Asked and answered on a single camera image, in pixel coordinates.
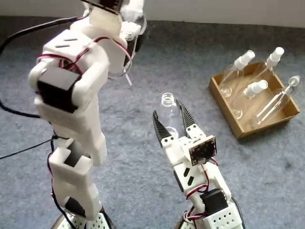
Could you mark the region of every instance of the perforated white plate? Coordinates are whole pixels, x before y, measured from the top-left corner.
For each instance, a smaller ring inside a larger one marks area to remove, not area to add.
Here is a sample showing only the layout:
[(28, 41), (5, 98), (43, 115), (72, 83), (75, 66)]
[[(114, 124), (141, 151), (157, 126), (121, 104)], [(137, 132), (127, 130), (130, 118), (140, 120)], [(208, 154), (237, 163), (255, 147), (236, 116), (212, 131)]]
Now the perforated white plate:
[[(87, 221), (87, 222), (84, 219), (79, 219), (70, 214), (67, 214), (67, 216), (69, 217), (69, 220), (73, 223), (73, 225), (77, 229), (84, 229), (85, 224), (87, 229), (110, 229), (110, 226), (108, 225), (105, 216), (102, 213), (98, 214), (95, 221)], [(72, 229), (72, 227), (67, 222), (67, 220), (64, 219), (57, 227), (57, 229)]]

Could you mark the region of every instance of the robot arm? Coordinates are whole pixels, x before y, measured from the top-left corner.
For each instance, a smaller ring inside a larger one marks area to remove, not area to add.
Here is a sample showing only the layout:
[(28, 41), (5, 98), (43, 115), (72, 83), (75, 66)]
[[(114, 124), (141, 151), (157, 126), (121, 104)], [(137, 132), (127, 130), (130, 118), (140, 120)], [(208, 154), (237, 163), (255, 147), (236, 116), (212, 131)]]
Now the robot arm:
[(215, 136), (206, 134), (180, 102), (179, 106), (187, 136), (176, 139), (153, 113), (157, 138), (173, 167), (177, 183), (193, 207), (184, 214), (180, 228), (242, 229), (242, 220), (236, 205), (231, 202), (231, 192), (217, 165), (209, 160), (217, 154)]
[(122, 0), (85, 2), (89, 16), (43, 46), (29, 81), (40, 116), (59, 136), (49, 159), (56, 199), (70, 214), (92, 221), (102, 204), (90, 172), (107, 156), (98, 92), (110, 73), (131, 67), (141, 26), (122, 22)]

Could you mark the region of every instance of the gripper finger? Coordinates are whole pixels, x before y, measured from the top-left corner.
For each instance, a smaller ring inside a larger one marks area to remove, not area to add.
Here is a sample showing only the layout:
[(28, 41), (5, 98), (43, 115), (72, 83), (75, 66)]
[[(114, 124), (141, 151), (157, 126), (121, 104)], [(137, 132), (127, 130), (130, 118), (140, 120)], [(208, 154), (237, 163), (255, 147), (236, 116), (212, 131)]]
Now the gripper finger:
[(172, 135), (168, 132), (168, 130), (165, 128), (165, 126), (159, 121), (159, 117), (158, 117), (158, 114), (156, 111), (153, 112), (152, 116), (153, 116), (152, 117), (153, 127), (156, 132), (158, 141), (162, 147), (162, 144), (161, 144), (162, 139), (166, 138), (166, 137), (170, 137)]
[(181, 101), (176, 100), (176, 103), (179, 109), (181, 110), (183, 125), (186, 130), (188, 127), (195, 124), (194, 118), (191, 116), (190, 112), (187, 110), (187, 108)]

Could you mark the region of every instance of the white wall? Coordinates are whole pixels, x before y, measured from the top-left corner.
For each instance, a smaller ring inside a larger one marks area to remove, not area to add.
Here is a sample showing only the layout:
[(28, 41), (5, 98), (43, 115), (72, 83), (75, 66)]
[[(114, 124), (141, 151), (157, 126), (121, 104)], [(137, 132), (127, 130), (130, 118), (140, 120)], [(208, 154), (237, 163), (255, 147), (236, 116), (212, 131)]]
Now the white wall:
[[(0, 15), (72, 16), (80, 0), (0, 0)], [(149, 20), (265, 24), (305, 28), (305, 0), (146, 0)]]

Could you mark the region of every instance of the plastic bottle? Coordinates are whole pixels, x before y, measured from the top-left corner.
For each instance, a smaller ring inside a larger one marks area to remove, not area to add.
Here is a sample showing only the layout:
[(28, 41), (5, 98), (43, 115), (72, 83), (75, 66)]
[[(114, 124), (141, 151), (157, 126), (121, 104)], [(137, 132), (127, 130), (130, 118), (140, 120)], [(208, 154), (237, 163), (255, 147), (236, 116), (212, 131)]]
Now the plastic bottle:
[(290, 93), (293, 88), (296, 87), (300, 82), (300, 76), (295, 75), (289, 79), (288, 86), (282, 89), (274, 90), (274, 97), (267, 103), (264, 104), (259, 112), (251, 119), (251, 126), (253, 129), (257, 129), (263, 126), (267, 120), (273, 115), (281, 111), (290, 100)]
[(245, 114), (247, 108), (251, 106), (253, 100), (261, 91), (268, 88), (268, 83), (266, 80), (261, 80), (259, 82), (254, 82), (248, 85), (246, 88), (240, 90), (236, 99), (232, 102), (233, 114), (237, 119), (241, 119)]
[(253, 73), (253, 77), (251, 78), (249, 83), (259, 81), (268, 69), (272, 70), (275, 66), (277, 66), (283, 54), (284, 49), (281, 47), (277, 47), (274, 52), (270, 54), (266, 62), (261, 63), (257, 66), (256, 70)]
[(166, 127), (168, 132), (174, 137), (179, 137), (177, 129), (180, 110), (177, 107), (172, 93), (164, 93), (161, 97), (161, 105), (157, 110), (160, 122)]
[(223, 73), (223, 78), (219, 83), (220, 92), (224, 97), (230, 97), (233, 90), (239, 84), (239, 80), (234, 80), (244, 75), (244, 68), (255, 57), (255, 53), (248, 50), (240, 56), (233, 65), (229, 66)]

